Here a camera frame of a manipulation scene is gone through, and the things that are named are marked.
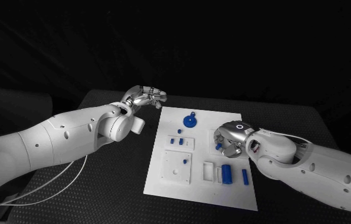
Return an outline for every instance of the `black background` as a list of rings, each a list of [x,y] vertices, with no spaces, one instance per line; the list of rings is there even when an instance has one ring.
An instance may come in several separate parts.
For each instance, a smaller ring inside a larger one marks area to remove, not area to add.
[[[349,151],[351,0],[0,0],[0,87],[313,106]]]

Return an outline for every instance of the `black tablecloth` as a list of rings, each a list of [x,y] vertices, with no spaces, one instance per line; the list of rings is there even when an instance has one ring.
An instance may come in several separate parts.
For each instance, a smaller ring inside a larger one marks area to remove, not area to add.
[[[122,94],[92,90],[79,108],[120,101]],[[180,96],[169,96],[163,105],[241,113],[242,121],[252,126],[336,148],[320,116],[310,107]],[[137,117],[146,121],[141,134],[130,133],[121,142],[112,142],[92,153],[70,187],[46,202],[14,207],[8,223],[351,223],[351,212],[326,206],[283,182],[265,178],[252,162],[258,212],[144,195],[159,116],[160,110],[154,107],[140,109]],[[82,162],[79,159],[59,179],[17,203],[39,201],[55,194],[73,179]],[[46,183],[65,166],[37,170],[24,191]]]

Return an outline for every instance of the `white robotic arm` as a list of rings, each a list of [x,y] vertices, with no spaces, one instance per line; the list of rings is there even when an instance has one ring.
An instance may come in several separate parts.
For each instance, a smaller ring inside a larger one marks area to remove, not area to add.
[[[0,137],[0,186],[27,172],[68,163],[121,141],[128,132],[140,134],[144,121],[134,116],[141,105],[160,108],[166,93],[134,86],[121,102],[69,111],[31,128]]]
[[[306,140],[296,143],[283,135],[231,121],[216,129],[213,140],[224,156],[239,156],[244,148],[264,176],[326,205],[351,211],[351,155]]]

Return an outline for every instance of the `blue round object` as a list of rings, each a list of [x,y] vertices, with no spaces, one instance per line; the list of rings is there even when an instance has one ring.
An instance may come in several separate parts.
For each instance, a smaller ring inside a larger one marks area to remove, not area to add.
[[[198,122],[196,122],[196,119],[195,119],[195,113],[192,112],[192,114],[185,117],[183,124],[185,124],[185,127],[193,128],[196,123]]]

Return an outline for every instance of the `white cable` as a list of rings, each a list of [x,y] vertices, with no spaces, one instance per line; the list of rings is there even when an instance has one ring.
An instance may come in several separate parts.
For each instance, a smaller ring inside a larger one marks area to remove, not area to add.
[[[33,193],[34,191],[37,191],[43,186],[46,186],[59,176],[60,176],[60,174],[65,172],[65,170],[69,168],[69,166],[72,165],[72,163],[73,163],[73,161],[70,162],[70,164],[68,165],[68,167],[63,169],[63,171],[59,173],[59,175],[47,182],[47,183],[44,183],[39,188],[36,188],[33,191],[30,191],[30,192],[27,192],[24,195],[21,195],[21,196],[18,196],[17,198],[14,198],[13,200],[8,200],[8,201],[5,201],[5,202],[3,202],[3,203],[0,203],[0,206],[3,205],[3,206],[26,206],[26,205],[34,205],[34,204],[39,204],[40,202],[43,202],[43,201],[46,201],[46,200],[49,200],[50,198],[53,198],[69,186],[70,186],[70,184],[73,183],[73,181],[75,181],[75,179],[78,178],[78,176],[79,176],[79,174],[81,174],[81,171],[82,171],[82,169],[83,169],[83,166],[85,166],[85,162],[86,162],[86,158],[88,158],[88,156],[85,156],[85,160],[83,160],[83,164],[82,164],[82,168],[81,168],[81,170],[79,170],[79,172],[78,172],[78,174],[76,174],[76,176],[75,176],[75,178],[73,178],[73,180],[70,181],[70,183],[66,185],[66,187],[56,193],[56,194],[53,194],[49,198],[46,198],[44,200],[40,200],[40,201],[37,201],[37,202],[34,202],[34,203],[30,203],[30,204],[7,204],[7,203],[10,203],[10,202],[13,202],[14,200],[17,200],[17,199],[20,199],[21,197],[24,197],[26,195],[29,195],[30,193]]]
[[[273,134],[280,134],[280,135],[283,135],[283,136],[289,136],[289,137],[293,137],[293,138],[302,139],[302,140],[303,140],[304,142],[307,142],[309,144],[313,144],[310,141],[307,141],[306,139],[303,139],[303,138],[300,138],[300,137],[297,137],[297,136],[294,136],[294,135],[281,134],[281,133],[273,132],[273,131],[265,130],[265,129],[261,129],[261,128],[260,128],[260,130],[263,130],[263,131],[265,131],[265,132],[270,132],[270,133],[273,133]]]

